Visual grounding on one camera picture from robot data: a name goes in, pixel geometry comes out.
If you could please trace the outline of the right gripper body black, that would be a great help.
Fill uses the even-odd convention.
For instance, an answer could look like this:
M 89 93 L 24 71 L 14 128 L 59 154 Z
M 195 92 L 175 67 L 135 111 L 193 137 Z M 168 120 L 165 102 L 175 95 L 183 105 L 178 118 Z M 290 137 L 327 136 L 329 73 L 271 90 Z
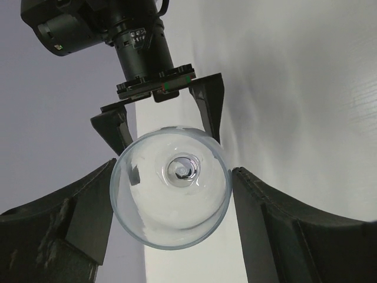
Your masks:
M 191 64 L 182 65 L 167 71 L 161 71 L 149 77 L 138 77 L 117 85 L 120 100 L 139 98 L 144 95 L 162 95 L 177 91 L 195 79 L 195 70 Z

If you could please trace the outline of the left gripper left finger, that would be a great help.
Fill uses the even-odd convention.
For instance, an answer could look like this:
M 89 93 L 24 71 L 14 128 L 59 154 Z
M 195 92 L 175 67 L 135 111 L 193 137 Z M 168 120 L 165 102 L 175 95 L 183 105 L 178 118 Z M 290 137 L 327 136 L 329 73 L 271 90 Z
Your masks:
M 1 214 L 1 282 L 95 282 L 113 209 L 115 159 L 82 179 Z

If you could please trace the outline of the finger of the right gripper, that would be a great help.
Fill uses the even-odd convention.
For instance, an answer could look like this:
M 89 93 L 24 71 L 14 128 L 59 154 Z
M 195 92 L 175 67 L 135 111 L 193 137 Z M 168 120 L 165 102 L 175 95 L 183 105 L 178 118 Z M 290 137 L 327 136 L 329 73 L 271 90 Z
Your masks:
M 119 156 L 137 138 L 135 104 L 119 105 L 90 119 L 91 125 Z
M 220 143 L 225 93 L 222 74 L 217 73 L 193 80 L 188 89 L 199 108 L 205 132 Z

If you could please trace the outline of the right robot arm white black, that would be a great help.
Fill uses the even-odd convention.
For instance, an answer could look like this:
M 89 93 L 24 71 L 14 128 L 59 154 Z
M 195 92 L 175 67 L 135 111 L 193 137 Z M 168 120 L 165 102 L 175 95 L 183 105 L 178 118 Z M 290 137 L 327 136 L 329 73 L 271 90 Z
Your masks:
M 191 64 L 175 67 L 164 34 L 162 16 L 169 3 L 154 1 L 23 0 L 21 18 L 40 43 L 59 57 L 95 46 L 113 47 L 125 81 L 117 86 L 119 100 L 101 107 L 92 127 L 116 153 L 131 143 L 125 106 L 152 97 L 161 103 L 188 89 L 205 132 L 220 140 L 224 101 L 221 74 L 197 78 Z

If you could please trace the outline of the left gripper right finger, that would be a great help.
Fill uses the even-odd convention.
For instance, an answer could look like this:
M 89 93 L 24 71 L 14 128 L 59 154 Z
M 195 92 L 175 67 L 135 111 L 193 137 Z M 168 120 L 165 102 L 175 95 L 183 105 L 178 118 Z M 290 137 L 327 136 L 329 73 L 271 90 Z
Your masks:
M 249 282 L 376 281 L 376 222 L 309 206 L 243 167 L 232 178 Z

